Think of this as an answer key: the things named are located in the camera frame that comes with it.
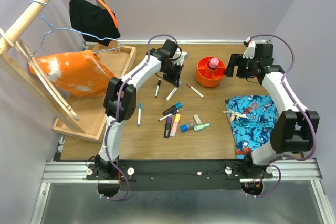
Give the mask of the black cap white marker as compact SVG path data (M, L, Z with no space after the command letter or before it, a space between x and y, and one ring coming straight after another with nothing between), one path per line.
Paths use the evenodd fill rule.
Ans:
M159 95L160 85L161 85L161 79L158 80L158 83L157 83L157 86L156 86L155 98L157 98L158 95Z

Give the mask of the purple cap white marker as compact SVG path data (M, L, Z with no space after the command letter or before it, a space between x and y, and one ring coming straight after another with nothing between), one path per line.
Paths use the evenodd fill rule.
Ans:
M178 90L178 87L174 87L173 90L169 93L169 95L166 97L165 100L169 101L177 90Z

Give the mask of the pink cap glue stick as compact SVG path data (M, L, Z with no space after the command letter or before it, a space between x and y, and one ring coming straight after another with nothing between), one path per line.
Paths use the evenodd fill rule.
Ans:
M208 65L210 69L217 69L219 66L219 59L216 57L211 58Z

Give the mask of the orange round organizer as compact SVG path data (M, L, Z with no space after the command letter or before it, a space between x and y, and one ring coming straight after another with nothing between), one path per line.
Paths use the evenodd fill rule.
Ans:
M217 69L209 68L209 61L213 57L204 57L202 58L196 67L196 80L197 82L206 88L214 88L218 86L224 75L223 72L226 68L224 63L219 59L219 66Z

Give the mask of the brown cap white marker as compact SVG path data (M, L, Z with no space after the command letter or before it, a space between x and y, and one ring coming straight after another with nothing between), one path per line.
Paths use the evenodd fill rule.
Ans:
M199 97L201 97L202 99L204 98L204 95L201 94L196 88L194 88L192 85L190 85L189 83L186 84L193 92L195 92Z

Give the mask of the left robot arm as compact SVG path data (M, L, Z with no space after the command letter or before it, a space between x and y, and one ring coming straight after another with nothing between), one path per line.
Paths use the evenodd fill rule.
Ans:
M158 72L162 72L163 79L170 84L180 85L180 74L188 53L181 48L177 48L173 55L163 48L151 49L149 53L129 73L109 81L103 103L106 131L101 149L94 159L98 173L104 179L112 179L116 175L122 132L125 123L136 111L136 94L140 87Z

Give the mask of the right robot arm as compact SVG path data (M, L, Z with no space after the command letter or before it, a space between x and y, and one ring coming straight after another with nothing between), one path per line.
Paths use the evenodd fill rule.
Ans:
M277 160L296 159L297 153L313 154L320 117L295 96L283 68L273 64L271 53L248 58L232 54L223 74L257 78L268 92L226 100L223 113L228 117L237 151L236 160L225 162L228 176L263 177Z

